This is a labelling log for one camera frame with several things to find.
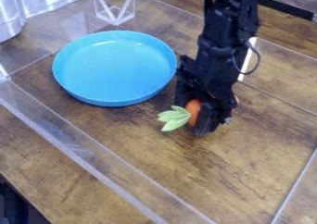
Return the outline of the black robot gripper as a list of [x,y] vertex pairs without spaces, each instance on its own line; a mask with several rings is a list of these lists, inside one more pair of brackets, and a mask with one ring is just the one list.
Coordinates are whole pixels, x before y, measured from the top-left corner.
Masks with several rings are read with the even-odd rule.
[[225,109],[238,107],[233,84],[238,80],[241,67],[234,67],[233,56],[241,54],[243,46],[218,47],[203,35],[198,36],[197,43],[195,63],[190,57],[179,57],[175,105],[185,107],[193,99],[203,102],[191,133],[205,136],[231,121],[231,113]]

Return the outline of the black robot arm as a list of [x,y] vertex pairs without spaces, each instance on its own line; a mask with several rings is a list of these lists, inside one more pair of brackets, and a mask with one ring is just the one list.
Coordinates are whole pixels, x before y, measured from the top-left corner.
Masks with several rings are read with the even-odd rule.
[[243,74],[246,54],[255,50],[258,0],[205,0],[205,26],[195,57],[182,56],[177,69],[175,104],[201,102],[191,133],[203,136],[231,119],[238,107],[233,85]]

